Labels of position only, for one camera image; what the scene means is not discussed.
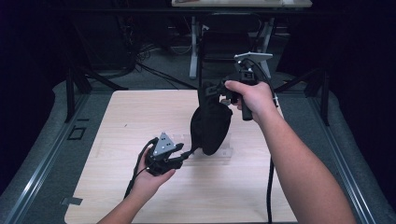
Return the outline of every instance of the hand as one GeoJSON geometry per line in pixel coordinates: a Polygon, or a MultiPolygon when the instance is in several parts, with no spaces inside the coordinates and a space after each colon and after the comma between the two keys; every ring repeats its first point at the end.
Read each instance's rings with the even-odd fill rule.
{"type": "MultiPolygon", "coordinates": [[[[245,104],[251,110],[253,119],[256,122],[264,116],[264,112],[276,109],[273,101],[271,89],[265,82],[260,82],[255,86],[249,86],[238,81],[228,80],[225,87],[230,91],[238,92],[244,98],[245,104]]],[[[242,109],[241,101],[238,99],[238,109],[242,109]]]]}
{"type": "Polygon", "coordinates": [[[158,188],[165,183],[168,179],[172,177],[172,175],[176,172],[176,170],[170,170],[163,175],[154,176],[147,172],[145,158],[149,152],[149,148],[145,150],[142,156],[142,160],[140,160],[138,166],[138,172],[141,172],[134,181],[134,186],[131,190],[132,195],[138,195],[139,198],[143,201],[142,203],[146,203],[158,190],[158,188]]]}

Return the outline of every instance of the right hand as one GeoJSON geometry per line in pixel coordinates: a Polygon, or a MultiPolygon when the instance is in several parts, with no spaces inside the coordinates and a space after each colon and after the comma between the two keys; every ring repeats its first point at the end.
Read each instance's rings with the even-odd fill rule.
{"type": "MultiPolygon", "coordinates": [[[[259,122],[266,110],[276,108],[271,89],[265,82],[260,82],[255,86],[249,86],[238,81],[228,80],[225,82],[225,87],[230,91],[235,91],[242,95],[245,104],[251,110],[253,119],[256,122],[259,122]]],[[[235,105],[237,105],[238,109],[242,109],[240,99],[238,99],[235,105]]]]}

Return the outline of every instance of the black fabric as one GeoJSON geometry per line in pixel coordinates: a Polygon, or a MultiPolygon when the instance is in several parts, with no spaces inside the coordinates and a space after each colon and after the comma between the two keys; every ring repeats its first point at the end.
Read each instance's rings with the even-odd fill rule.
{"type": "Polygon", "coordinates": [[[191,151],[201,147],[203,152],[213,155],[221,146],[230,128],[233,111],[219,102],[219,95],[205,96],[205,89],[214,86],[204,83],[198,90],[199,107],[191,118],[191,151]]]}

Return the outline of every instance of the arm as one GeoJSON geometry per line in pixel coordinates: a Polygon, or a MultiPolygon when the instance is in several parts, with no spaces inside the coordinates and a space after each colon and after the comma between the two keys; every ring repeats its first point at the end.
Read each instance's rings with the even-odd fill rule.
{"type": "MultiPolygon", "coordinates": [[[[142,158],[146,158],[149,149],[145,151],[142,158]]],[[[145,169],[145,160],[139,163],[139,171],[145,169]]],[[[145,203],[157,192],[158,188],[165,183],[175,170],[170,170],[164,175],[153,176],[147,171],[143,171],[136,177],[131,193],[119,203],[110,213],[99,223],[128,223],[130,224],[137,212],[145,203]]]]}
{"type": "Polygon", "coordinates": [[[266,83],[227,81],[241,93],[269,147],[279,182],[300,223],[355,223],[344,192],[323,162],[277,111],[266,83]]]}

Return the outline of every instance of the table surface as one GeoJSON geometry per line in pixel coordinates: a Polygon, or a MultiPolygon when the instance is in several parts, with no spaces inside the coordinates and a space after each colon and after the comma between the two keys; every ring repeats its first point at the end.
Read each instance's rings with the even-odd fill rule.
{"type": "Polygon", "coordinates": [[[173,7],[311,7],[310,0],[172,0],[173,7]]]}
{"type": "MultiPolygon", "coordinates": [[[[196,91],[115,91],[93,142],[66,223],[95,223],[122,201],[138,153],[166,132],[190,150],[196,91]]],[[[218,152],[199,151],[140,210],[134,223],[227,223],[267,221],[265,196],[270,154],[254,121],[233,111],[218,152]]],[[[296,221],[274,175],[273,221],[296,221]]]]}

